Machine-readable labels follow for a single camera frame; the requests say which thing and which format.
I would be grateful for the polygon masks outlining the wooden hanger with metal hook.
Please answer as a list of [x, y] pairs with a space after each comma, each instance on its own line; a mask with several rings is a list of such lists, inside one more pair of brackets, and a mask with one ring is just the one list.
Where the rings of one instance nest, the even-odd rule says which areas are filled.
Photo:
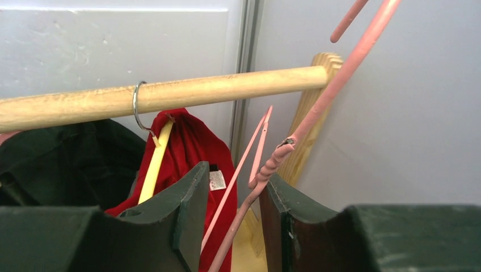
[[141, 204], [147, 201], [154, 195], [154, 189], [157, 183], [158, 174], [159, 174], [161, 164], [164, 158], [164, 154], [168, 145], [168, 140], [174, 125], [173, 117], [167, 114], [166, 116], [168, 121], [166, 122], [164, 127], [161, 128], [159, 136], [157, 136], [155, 132], [152, 130], [152, 128], [148, 128], [142, 124], [141, 119], [139, 117], [139, 112], [138, 112], [138, 92], [139, 92], [140, 86], [146, 83], [147, 83], [146, 81], [142, 80], [135, 86], [135, 89], [133, 92], [133, 98], [132, 98], [132, 109], [133, 109], [133, 114], [134, 114], [137, 125], [142, 130], [149, 132], [151, 139], [153, 140], [155, 149], [154, 149], [151, 161], [149, 163], [149, 167], [146, 172], [146, 176], [140, 192], [138, 204]]

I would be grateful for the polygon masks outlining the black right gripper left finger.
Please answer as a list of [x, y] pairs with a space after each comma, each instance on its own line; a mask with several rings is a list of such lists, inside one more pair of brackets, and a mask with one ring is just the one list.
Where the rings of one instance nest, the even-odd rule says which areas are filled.
[[197, 271], [209, 163], [117, 217], [97, 207], [2, 207], [2, 271]]

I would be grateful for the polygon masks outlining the red pleated skirt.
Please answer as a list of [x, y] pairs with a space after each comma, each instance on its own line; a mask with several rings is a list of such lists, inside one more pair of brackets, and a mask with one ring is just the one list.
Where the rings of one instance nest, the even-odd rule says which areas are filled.
[[[196, 164], [202, 161], [209, 166], [216, 166], [224, 177], [226, 186], [231, 183], [235, 172], [231, 153], [227, 145], [220, 140], [198, 118], [188, 113], [185, 108], [164, 110], [154, 119], [151, 129], [159, 135], [161, 128], [168, 121], [168, 115], [174, 119], [174, 124], [168, 140], [168, 145], [157, 177], [154, 194], [161, 192], [176, 183]], [[133, 196], [128, 197], [116, 207], [106, 211], [112, 216], [138, 204], [145, 175], [154, 152], [153, 140], [148, 137], [145, 153], [139, 168], [139, 185], [135, 185]], [[237, 189], [233, 186], [224, 203], [220, 215], [200, 256], [199, 271], [208, 271], [230, 225], [237, 213]], [[206, 233], [214, 213], [219, 207], [226, 189], [211, 190], [208, 195], [204, 234]]]

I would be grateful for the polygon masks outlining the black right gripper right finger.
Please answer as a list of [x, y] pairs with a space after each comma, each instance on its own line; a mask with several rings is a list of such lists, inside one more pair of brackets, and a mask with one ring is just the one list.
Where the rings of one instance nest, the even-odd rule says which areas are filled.
[[260, 195], [269, 271], [479, 271], [480, 207], [333, 211], [274, 175]]

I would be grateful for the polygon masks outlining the pink wire hanger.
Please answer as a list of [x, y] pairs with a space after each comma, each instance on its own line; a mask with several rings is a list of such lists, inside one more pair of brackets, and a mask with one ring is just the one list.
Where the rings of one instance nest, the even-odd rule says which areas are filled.
[[[399, 4], [399, 1], [383, 1], [360, 41], [352, 50], [347, 60], [341, 66], [340, 70], [329, 81], [324, 93], [321, 94], [315, 105], [310, 110], [310, 114], [313, 117], [322, 113], [328, 106], [331, 105], [333, 99], [342, 90], [347, 81], [350, 80], [352, 75], [369, 54], [383, 30], [386, 28]], [[267, 186], [271, 176], [279, 169], [280, 165], [289, 156], [289, 154], [295, 150], [297, 140], [294, 136], [290, 135], [276, 147], [271, 157], [265, 162], [265, 165], [260, 168], [259, 160], [262, 155], [262, 148], [264, 146], [266, 133], [266, 130], [263, 130], [261, 133], [258, 150], [252, 165], [250, 180], [248, 183], [251, 193], [243, 201], [239, 211], [231, 223], [231, 226], [216, 253], [209, 271], [218, 271], [220, 269], [225, 256], [227, 255], [227, 252], [233, 243], [234, 237], [241, 226], [242, 220], [248, 212], [248, 209], [251, 207], [252, 203], [257, 200], [261, 192]]]

